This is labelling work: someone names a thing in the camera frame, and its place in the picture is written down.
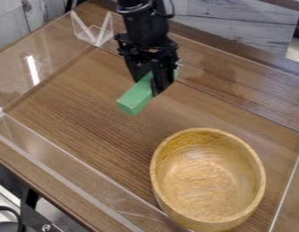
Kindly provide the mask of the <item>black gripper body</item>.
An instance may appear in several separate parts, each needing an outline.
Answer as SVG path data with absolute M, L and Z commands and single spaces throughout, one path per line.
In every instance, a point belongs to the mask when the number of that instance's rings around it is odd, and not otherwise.
M 167 36 L 171 17 L 170 14 L 122 15 L 125 32 L 114 35 L 122 57 L 129 54 L 149 54 L 151 58 L 177 56 L 177 43 Z

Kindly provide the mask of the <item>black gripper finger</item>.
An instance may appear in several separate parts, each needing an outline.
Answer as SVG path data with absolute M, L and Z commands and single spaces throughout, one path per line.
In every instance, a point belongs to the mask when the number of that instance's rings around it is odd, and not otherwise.
M 131 74 L 131 78 L 134 82 L 138 82 L 141 78 L 149 73 L 150 71 L 150 58 L 149 54 L 137 54 L 137 55 L 126 55 L 123 57 L 123 61 Z
M 151 95 L 157 96 L 173 84 L 177 77 L 179 59 L 177 56 L 154 57 L 149 61 Z

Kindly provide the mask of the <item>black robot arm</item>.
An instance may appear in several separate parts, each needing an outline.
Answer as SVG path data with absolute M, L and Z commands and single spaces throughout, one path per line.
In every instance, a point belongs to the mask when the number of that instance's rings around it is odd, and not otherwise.
M 117 14 L 123 20 L 123 34 L 115 34 L 118 55 L 123 58 L 134 82 L 151 75 L 149 87 L 155 96 L 174 82 L 178 66 L 177 43 L 167 37 L 167 14 L 162 0 L 117 0 Z

